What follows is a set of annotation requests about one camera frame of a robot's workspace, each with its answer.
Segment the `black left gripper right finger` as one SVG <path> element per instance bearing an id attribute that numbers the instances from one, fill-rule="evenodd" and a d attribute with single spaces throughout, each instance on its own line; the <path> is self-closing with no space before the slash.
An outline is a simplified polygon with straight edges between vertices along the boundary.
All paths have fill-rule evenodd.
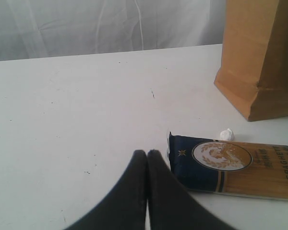
<path id="1" fill-rule="evenodd" d="M 172 175 L 158 150 L 147 155 L 149 216 L 153 230 L 212 230 L 208 212 L 196 203 Z"/>

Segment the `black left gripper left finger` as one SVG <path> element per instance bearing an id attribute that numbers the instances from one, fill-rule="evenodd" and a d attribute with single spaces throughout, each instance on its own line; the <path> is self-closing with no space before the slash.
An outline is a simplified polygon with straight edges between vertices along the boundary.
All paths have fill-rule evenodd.
<path id="1" fill-rule="evenodd" d="M 111 191 L 69 230 L 144 230 L 147 156 L 135 150 Z"/>

